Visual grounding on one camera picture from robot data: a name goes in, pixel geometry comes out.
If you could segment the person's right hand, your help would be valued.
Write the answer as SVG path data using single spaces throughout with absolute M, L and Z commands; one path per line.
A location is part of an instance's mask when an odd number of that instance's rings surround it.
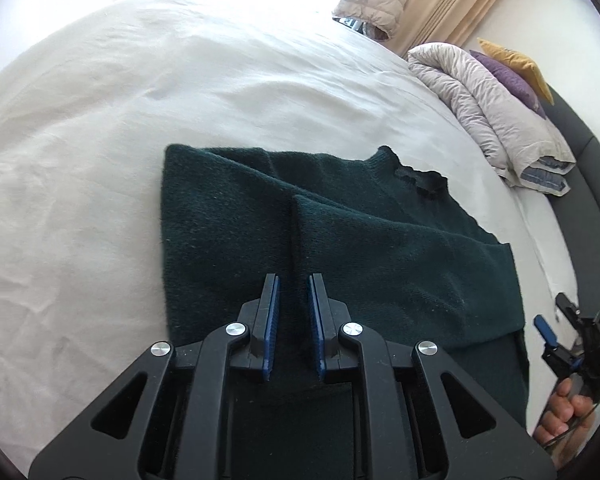
M 577 452 L 595 422 L 594 402 L 589 396 L 572 393 L 570 378 L 559 383 L 547 402 L 547 409 L 532 436 L 539 444 L 547 445 L 562 437 L 562 452 Z

